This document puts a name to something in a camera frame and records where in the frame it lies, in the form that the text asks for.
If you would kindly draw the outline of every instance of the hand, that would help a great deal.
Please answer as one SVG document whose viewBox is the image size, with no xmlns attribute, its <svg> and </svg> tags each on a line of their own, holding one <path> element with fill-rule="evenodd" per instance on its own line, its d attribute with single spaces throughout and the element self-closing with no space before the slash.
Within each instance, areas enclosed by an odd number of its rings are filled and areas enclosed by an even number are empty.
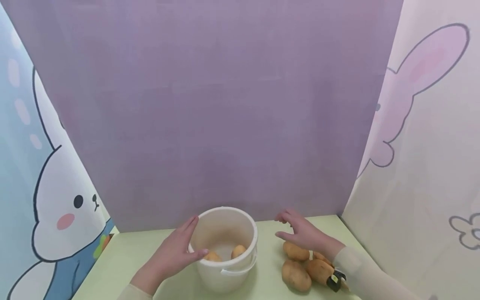
<svg viewBox="0 0 480 300">
<path fill-rule="evenodd" d="M 193 216 L 175 229 L 158 247 L 152 257 L 138 270 L 131 284 L 149 295 L 155 294 L 160 284 L 174 276 L 188 265 L 201 260 L 208 254 L 207 249 L 188 253 L 188 244 L 198 224 Z"/>
<path fill-rule="evenodd" d="M 275 221 L 283 224 L 290 223 L 290 227 L 293 228 L 293 234 L 279 231 L 275 234 L 277 237 L 294 243 L 300 248 L 320 252 L 330 261 L 333 261 L 338 252 L 345 247 L 343 243 L 324 234 L 293 209 L 280 212 L 275 217 Z"/>
</svg>

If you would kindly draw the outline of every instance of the peeled potato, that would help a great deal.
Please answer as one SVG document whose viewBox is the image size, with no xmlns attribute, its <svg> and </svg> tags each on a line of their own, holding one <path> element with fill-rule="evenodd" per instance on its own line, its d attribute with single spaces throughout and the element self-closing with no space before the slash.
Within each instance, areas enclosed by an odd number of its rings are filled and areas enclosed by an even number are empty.
<svg viewBox="0 0 480 300">
<path fill-rule="evenodd" d="M 327 285 L 327 279 L 333 275 L 334 272 L 334 269 L 329 264 L 319 259 L 307 261 L 305 268 L 312 280 L 324 286 Z"/>
<path fill-rule="evenodd" d="M 347 283 L 345 282 L 345 279 L 342 278 L 342 285 L 340 288 L 345 291 L 345 292 L 350 292 L 350 288 L 348 287 Z"/>
<path fill-rule="evenodd" d="M 233 248 L 231 259 L 237 258 L 242 255 L 247 249 L 242 245 L 238 245 L 237 247 Z"/>
<path fill-rule="evenodd" d="M 310 259 L 310 251 L 302 249 L 287 241 L 283 243 L 283 251 L 287 254 L 289 259 L 294 261 L 303 262 Z"/>
<path fill-rule="evenodd" d="M 299 292 L 307 292 L 312 286 L 312 279 L 300 263 L 286 260 L 282 266 L 282 279 L 286 285 Z"/>
<path fill-rule="evenodd" d="M 313 252 L 313 258 L 314 259 L 319 259 L 321 261 L 324 261 L 326 262 L 327 264 L 329 264 L 332 268 L 334 267 L 333 266 L 333 263 L 331 263 L 325 256 L 323 256 L 321 253 L 318 253 L 318 252 Z"/>
<path fill-rule="evenodd" d="M 211 261 L 211 262 L 217 262 L 221 263 L 222 259 L 218 254 L 216 254 L 214 251 L 209 251 L 207 255 L 205 255 L 204 259 Z"/>
</svg>

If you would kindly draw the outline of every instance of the white sleeve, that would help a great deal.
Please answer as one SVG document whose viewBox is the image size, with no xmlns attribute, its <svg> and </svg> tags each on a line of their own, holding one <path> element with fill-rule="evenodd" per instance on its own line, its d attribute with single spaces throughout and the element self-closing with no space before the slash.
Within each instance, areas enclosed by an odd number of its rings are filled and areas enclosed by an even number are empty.
<svg viewBox="0 0 480 300">
<path fill-rule="evenodd" d="M 347 277 L 350 290 L 363 300 L 420 300 L 382 271 L 370 257 L 351 247 L 337 254 L 334 265 Z"/>
<path fill-rule="evenodd" d="M 129 284 L 125 287 L 117 300 L 152 300 L 152 296 Z"/>
</svg>

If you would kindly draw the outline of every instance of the light green table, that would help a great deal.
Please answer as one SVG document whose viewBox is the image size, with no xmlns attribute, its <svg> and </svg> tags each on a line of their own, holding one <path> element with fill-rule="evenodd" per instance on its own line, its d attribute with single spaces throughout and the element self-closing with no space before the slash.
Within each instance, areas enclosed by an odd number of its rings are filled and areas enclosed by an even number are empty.
<svg viewBox="0 0 480 300">
<path fill-rule="evenodd" d="M 337 216 L 319 216 L 309 220 L 326 234 L 348 246 L 366 253 Z M 227 295 L 205 290 L 194 266 L 165 281 L 156 300 L 347 300 L 359 299 L 342 291 L 334 293 L 319 284 L 313 284 L 308 294 L 290 290 L 282 281 L 281 268 L 285 261 L 282 241 L 274 233 L 288 231 L 289 227 L 274 221 L 257 222 L 258 261 L 245 284 Z M 120 233 L 114 235 L 105 251 L 79 288 L 73 300 L 115 300 L 132 276 L 171 230 Z"/>
</svg>

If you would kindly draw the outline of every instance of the bunny ear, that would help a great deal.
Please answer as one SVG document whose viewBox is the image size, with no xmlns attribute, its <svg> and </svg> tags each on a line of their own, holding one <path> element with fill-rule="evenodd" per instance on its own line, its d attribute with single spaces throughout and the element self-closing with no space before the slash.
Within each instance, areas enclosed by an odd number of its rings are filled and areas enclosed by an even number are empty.
<svg viewBox="0 0 480 300">
<path fill-rule="evenodd" d="M 407 55 L 398 75 L 410 82 L 414 94 L 442 79 L 467 49 L 470 35 L 464 24 L 449 24 L 426 36 Z"/>
<path fill-rule="evenodd" d="M 35 68 L 33 69 L 33 93 L 45 135 L 52 149 L 57 149 L 68 140 L 68 136 Z"/>
</svg>

